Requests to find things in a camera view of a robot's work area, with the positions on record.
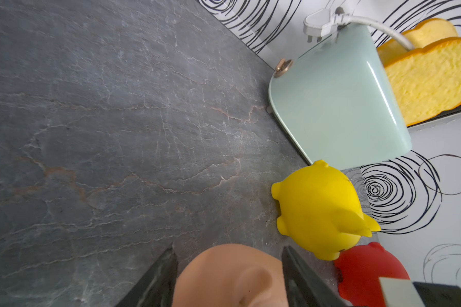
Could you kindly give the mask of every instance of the toy ear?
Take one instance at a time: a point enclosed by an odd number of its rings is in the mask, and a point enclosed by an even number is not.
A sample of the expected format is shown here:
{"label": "toy ear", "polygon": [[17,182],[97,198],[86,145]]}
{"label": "toy ear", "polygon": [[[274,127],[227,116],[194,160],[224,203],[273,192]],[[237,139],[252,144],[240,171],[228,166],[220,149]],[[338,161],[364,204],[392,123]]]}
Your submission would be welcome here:
{"label": "toy ear", "polygon": [[367,227],[371,231],[381,231],[381,226],[375,221],[375,219],[371,218],[367,214],[364,213],[364,222],[367,224]]}
{"label": "toy ear", "polygon": [[233,306],[254,305],[259,297],[271,296],[273,278],[270,272],[259,265],[250,266],[241,272],[233,289]]}
{"label": "toy ear", "polygon": [[271,185],[271,197],[273,197],[274,200],[279,200],[278,198],[280,197],[280,186],[282,185],[282,182],[276,182]]}
{"label": "toy ear", "polygon": [[277,218],[277,228],[278,228],[278,232],[280,232],[280,234],[282,234],[284,236],[290,236],[289,231],[287,230],[287,226],[285,226],[284,218],[282,216],[279,216]]}
{"label": "toy ear", "polygon": [[328,163],[326,163],[324,160],[317,160],[316,162],[313,163],[313,165],[324,167],[324,168],[329,167]]}
{"label": "toy ear", "polygon": [[372,237],[372,232],[369,230],[366,221],[355,212],[339,210],[335,212],[333,219],[336,221],[336,228],[340,232],[369,238]]}

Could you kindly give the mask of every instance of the gray marble countertop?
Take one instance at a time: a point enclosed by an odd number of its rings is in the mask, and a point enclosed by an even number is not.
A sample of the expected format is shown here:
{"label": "gray marble countertop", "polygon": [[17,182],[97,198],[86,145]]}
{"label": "gray marble countertop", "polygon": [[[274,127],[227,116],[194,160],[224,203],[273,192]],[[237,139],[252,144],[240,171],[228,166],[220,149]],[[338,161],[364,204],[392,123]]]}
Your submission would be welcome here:
{"label": "gray marble countertop", "polygon": [[0,0],[0,306],[114,305],[171,242],[296,246],[272,72],[196,1]]}

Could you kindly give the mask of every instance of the yellow pig toy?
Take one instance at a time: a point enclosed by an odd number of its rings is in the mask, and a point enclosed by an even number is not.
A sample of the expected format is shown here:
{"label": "yellow pig toy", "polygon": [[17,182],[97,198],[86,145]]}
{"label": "yellow pig toy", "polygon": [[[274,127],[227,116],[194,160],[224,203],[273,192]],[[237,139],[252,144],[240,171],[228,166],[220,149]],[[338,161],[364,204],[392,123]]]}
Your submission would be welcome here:
{"label": "yellow pig toy", "polygon": [[278,231],[322,260],[336,260],[361,236],[381,227],[362,212],[352,183],[338,169],[318,160],[271,186],[280,202]]}

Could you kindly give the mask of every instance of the power cord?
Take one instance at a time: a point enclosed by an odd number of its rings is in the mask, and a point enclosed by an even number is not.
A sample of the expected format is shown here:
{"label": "power cord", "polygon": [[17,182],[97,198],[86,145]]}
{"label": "power cord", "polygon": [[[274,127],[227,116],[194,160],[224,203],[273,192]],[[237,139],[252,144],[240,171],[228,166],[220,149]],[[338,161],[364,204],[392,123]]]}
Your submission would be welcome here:
{"label": "power cord", "polygon": [[351,16],[348,14],[335,14],[331,15],[329,9],[321,9],[312,13],[304,19],[304,33],[309,36],[308,41],[312,41],[312,37],[317,37],[318,41],[322,37],[335,33],[338,31],[338,26],[345,26],[350,23],[363,24],[376,28],[383,33],[391,36],[393,40],[397,41],[403,48],[410,51],[415,49],[413,44],[397,32],[383,23],[361,16]]}

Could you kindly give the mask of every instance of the bread slice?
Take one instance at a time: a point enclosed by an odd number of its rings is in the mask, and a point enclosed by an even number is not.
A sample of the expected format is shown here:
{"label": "bread slice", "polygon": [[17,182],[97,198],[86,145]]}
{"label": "bread slice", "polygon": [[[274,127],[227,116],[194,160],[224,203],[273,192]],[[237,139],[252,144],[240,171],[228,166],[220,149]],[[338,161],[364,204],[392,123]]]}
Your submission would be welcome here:
{"label": "bread slice", "polygon": [[461,105],[461,37],[405,52],[384,68],[407,126]]}
{"label": "bread slice", "polygon": [[[412,42],[415,48],[423,48],[443,38],[459,36],[452,23],[439,18],[422,21],[414,29],[402,34]],[[388,40],[378,48],[379,58],[384,66],[405,53],[407,50],[393,39]]]}

